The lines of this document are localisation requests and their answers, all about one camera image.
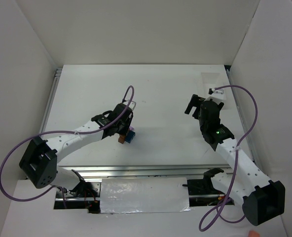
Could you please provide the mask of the brown arch wood block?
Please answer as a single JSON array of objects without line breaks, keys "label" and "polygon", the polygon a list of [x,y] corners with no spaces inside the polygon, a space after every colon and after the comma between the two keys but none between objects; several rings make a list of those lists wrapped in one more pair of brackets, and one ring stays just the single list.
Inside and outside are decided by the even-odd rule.
[{"label": "brown arch wood block", "polygon": [[125,135],[120,135],[119,139],[118,139],[118,142],[121,143],[121,144],[124,144],[125,143],[125,138],[126,138]]}]

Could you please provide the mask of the blue notched wood block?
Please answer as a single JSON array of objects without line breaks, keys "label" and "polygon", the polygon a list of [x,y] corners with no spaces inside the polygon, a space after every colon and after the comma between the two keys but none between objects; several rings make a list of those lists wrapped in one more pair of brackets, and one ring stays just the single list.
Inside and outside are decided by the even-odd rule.
[{"label": "blue notched wood block", "polygon": [[125,142],[131,143],[131,141],[134,139],[136,133],[134,131],[129,131],[125,137]]}]

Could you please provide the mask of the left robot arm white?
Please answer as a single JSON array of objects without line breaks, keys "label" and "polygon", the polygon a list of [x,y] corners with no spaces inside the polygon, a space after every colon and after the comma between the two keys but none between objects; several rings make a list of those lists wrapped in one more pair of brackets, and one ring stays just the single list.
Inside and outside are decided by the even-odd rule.
[{"label": "left robot arm white", "polygon": [[93,186],[75,170],[59,167],[58,163],[71,153],[94,142],[118,134],[125,138],[130,133],[135,102],[117,104],[114,110],[94,116],[70,134],[32,139],[19,163],[37,189],[48,185],[62,187],[77,196]]}]

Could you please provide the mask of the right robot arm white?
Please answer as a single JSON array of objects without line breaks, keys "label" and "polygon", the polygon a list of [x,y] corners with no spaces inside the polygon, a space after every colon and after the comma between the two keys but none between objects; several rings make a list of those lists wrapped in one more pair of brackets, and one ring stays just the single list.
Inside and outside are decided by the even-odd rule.
[{"label": "right robot arm white", "polygon": [[185,113],[195,109],[192,116],[199,121],[205,142],[235,170],[232,176],[220,168],[205,172],[207,186],[229,194],[242,207],[247,220],[258,226],[284,213],[286,189],[280,181],[265,175],[238,146],[233,133],[220,121],[223,106],[216,97],[205,99],[194,94]]}]

